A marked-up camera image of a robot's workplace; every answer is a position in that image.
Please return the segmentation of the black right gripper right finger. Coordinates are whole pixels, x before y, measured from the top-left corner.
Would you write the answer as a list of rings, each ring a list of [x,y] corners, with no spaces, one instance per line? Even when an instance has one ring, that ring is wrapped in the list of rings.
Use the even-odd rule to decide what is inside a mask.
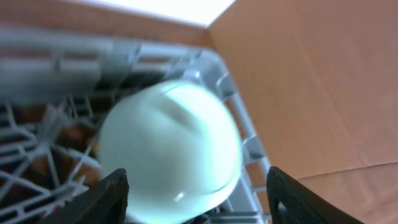
[[[276,166],[266,181],[273,224],[362,224]]]

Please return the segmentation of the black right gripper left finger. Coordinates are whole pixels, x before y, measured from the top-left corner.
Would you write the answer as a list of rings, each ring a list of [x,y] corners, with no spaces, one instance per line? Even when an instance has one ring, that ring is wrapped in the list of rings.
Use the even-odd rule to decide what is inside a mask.
[[[126,170],[116,169],[98,185],[46,216],[39,224],[123,224],[128,192]]]

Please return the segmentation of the teal green bowl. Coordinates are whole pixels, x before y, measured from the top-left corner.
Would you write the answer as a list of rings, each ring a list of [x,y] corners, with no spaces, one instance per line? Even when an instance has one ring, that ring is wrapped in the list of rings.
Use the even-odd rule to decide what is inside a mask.
[[[142,223],[183,223],[223,203],[241,175],[234,119],[206,88],[181,80],[119,101],[97,138],[103,175],[123,168],[127,214]]]

